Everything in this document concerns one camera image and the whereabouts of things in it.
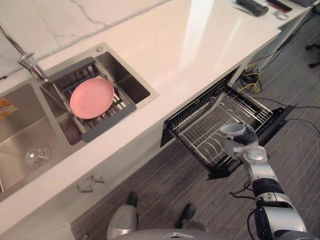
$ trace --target dishwasher drawer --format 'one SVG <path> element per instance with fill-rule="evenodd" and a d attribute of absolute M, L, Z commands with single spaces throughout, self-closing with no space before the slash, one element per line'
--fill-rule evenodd
<path fill-rule="evenodd" d="M 288 106 L 271 111 L 223 79 L 165 121 L 162 145 L 171 134 L 208 170 L 209 179 L 228 177 L 241 162 L 226 155 L 220 127 L 249 124 L 265 146 L 286 124 L 291 110 Z"/>

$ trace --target cord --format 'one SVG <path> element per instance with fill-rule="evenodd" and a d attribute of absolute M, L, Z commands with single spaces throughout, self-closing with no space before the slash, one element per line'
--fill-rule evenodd
<path fill-rule="evenodd" d="M 295 107 L 295 109 L 307 109 L 307 108 L 320 109 L 320 106 L 296 106 Z"/>
<path fill-rule="evenodd" d="M 256 201 L 256 199 L 252 196 L 237 196 L 233 192 L 230 192 L 230 195 L 236 199 L 252 199 L 253 201 Z"/>
<path fill-rule="evenodd" d="M 271 102 L 275 102 L 279 105 L 282 105 L 284 107 L 287 107 L 288 105 L 285 105 L 279 101 L 276 101 L 276 100 L 273 100 L 271 98 L 266 98 L 266 97 L 254 97 L 254 99 L 262 99 L 262 100 L 268 100 L 268 101 L 271 101 Z M 294 109 L 308 109 L 308 108 L 311 108 L 311 109 L 320 109 L 320 106 L 295 106 Z"/>
<path fill-rule="evenodd" d="M 315 130 L 318 132 L 318 134 L 319 134 L 319 136 L 320 136 L 320 131 L 319 131 L 319 129 L 318 129 L 318 128 L 316 127 L 316 125 L 314 125 L 311 121 L 308 121 L 308 120 L 305 120 L 305 119 L 302 119 L 302 118 L 290 118 L 290 119 L 287 119 L 287 121 L 292 121 L 292 120 L 305 121 L 305 122 L 311 124 L 311 125 L 315 128 Z"/>
<path fill-rule="evenodd" d="M 312 15 L 311 15 L 307 20 L 305 20 L 305 21 L 300 25 L 300 27 L 299 27 L 294 33 L 292 33 L 292 34 L 287 38 L 287 40 L 285 40 L 284 43 L 282 43 L 282 44 L 280 45 L 280 47 L 279 47 L 275 52 L 273 52 L 273 53 L 271 53 L 271 54 L 269 54 L 269 55 L 267 55 L 267 56 L 258 58 L 258 59 L 254 60 L 254 61 L 251 61 L 251 62 L 248 63 L 248 65 L 250 65 L 250 64 L 252 64 L 252 63 L 254 63 L 254 62 L 260 61 L 260 60 L 262 60 L 262 59 L 266 59 L 266 58 L 268 58 L 268 57 L 270 57 L 270 56 L 272 56 L 272 55 L 274 55 L 274 54 L 276 54 L 277 52 L 280 51 L 280 52 L 278 53 L 278 55 L 275 57 L 275 59 L 273 59 L 272 61 L 270 61 L 269 64 L 268 64 L 266 67 L 263 67 L 263 68 L 258 69 L 258 71 L 268 68 L 268 67 L 279 57 L 279 55 L 281 54 L 281 52 L 282 52 L 282 51 L 284 50 L 284 48 L 288 45 L 288 43 L 293 39 L 293 37 L 294 37 L 295 35 L 297 35 L 297 34 L 299 33 L 299 31 L 301 30 L 301 28 L 302 28 L 307 22 L 309 22 L 315 15 L 316 15 L 315 13 L 312 13 Z"/>
<path fill-rule="evenodd" d="M 261 73 L 260 72 L 253 72 L 253 73 L 249 73 L 249 74 L 244 74 L 242 73 L 243 76 L 252 76 L 252 75 L 258 75 L 258 79 L 256 80 L 255 83 L 249 83 L 248 85 L 244 86 L 243 82 L 241 81 L 242 84 L 242 88 L 238 89 L 238 92 L 241 92 L 243 90 L 246 90 L 247 88 L 251 87 L 254 89 L 254 91 L 259 94 L 262 90 L 262 85 L 260 83 L 260 79 L 261 79 Z"/>
<path fill-rule="evenodd" d="M 260 61 L 260 60 L 262 60 L 262 59 L 266 59 L 266 58 L 272 56 L 273 54 L 276 54 L 279 50 L 280 50 L 280 49 L 277 49 L 275 52 L 273 52 L 273 53 L 271 53 L 271 54 L 269 54 L 269 55 L 267 55 L 267 56 L 263 56 L 263 57 L 260 57 L 260 58 L 258 58 L 258 59 L 256 59 L 256 60 L 254 60 L 254 61 L 251 61 L 251 62 L 248 63 L 248 65 L 250 65 L 250 64 L 252 64 L 252 63 L 254 63 L 254 62 Z"/>
<path fill-rule="evenodd" d="M 230 192 L 230 195 L 233 196 L 234 198 L 236 199 L 252 199 L 252 200 L 256 200 L 254 197 L 251 197 L 251 196 L 237 196 L 236 194 L 239 194 L 239 193 L 242 193 L 243 191 L 245 190 L 249 190 L 249 191 L 252 191 L 252 189 L 248 188 L 250 185 L 250 182 L 249 180 L 246 181 L 244 184 L 243 184 L 243 189 L 239 190 L 239 191 L 235 191 L 235 192 Z"/>
<path fill-rule="evenodd" d="M 251 232 L 251 229 L 250 229 L 250 218 L 251 218 L 252 214 L 254 214 L 254 212 L 255 212 L 255 209 L 252 210 L 252 211 L 249 213 L 248 217 L 246 218 L 246 226 L 247 226 L 247 228 L 248 228 L 248 232 L 249 232 L 250 237 L 251 237 L 252 240 L 256 240 L 256 239 L 254 238 L 254 236 L 252 235 L 252 232 Z"/>

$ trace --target yellow cable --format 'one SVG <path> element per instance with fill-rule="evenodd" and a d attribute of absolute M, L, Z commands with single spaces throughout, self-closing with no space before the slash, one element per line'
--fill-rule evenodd
<path fill-rule="evenodd" d="M 244 75 L 244 76 L 258 75 L 258 80 L 255 83 L 250 83 L 250 84 L 244 86 L 243 88 L 240 88 L 240 89 L 238 88 L 238 92 L 241 92 L 242 90 L 253 86 L 253 89 L 255 90 L 255 92 L 260 93 L 261 89 L 259 89 L 258 82 L 260 81 L 261 73 L 260 72 L 253 72 L 253 73 L 248 73 L 248 74 L 242 73 L 242 75 Z"/>

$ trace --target dish rack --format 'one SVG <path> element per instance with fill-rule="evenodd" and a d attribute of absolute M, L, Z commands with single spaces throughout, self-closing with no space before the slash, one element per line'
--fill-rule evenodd
<path fill-rule="evenodd" d="M 274 117 L 271 110 L 227 84 L 228 78 L 222 79 L 170 117 L 162 135 L 165 139 L 169 132 L 178 139 L 209 171 L 210 179 L 227 177 L 241 164 L 225 153 L 223 125 L 246 123 L 259 132 Z"/>
<path fill-rule="evenodd" d="M 79 118 L 72 113 L 70 108 L 71 95 L 81 83 L 96 77 L 104 78 L 113 85 L 113 102 L 107 111 L 95 118 Z M 99 135 L 101 129 L 104 131 L 110 129 L 137 109 L 135 103 L 112 81 L 111 77 L 103 71 L 103 68 L 98 66 L 93 57 L 88 57 L 63 71 L 51 75 L 49 82 L 52 83 L 72 121 L 81 133 L 81 138 L 85 142 L 90 142 Z"/>

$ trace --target faucet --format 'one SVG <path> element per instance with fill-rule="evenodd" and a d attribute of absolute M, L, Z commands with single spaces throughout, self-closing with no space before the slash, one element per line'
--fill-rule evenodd
<path fill-rule="evenodd" d="M 14 38 L 9 34 L 9 32 L 1 25 L 0 23 L 0 32 L 8 39 L 8 41 L 18 50 L 18 52 L 22 55 L 19 60 L 19 64 L 27 69 L 35 78 L 48 82 L 48 77 L 41 69 L 41 67 L 37 64 L 36 59 L 34 58 L 35 53 L 27 53 L 23 48 L 14 40 Z"/>

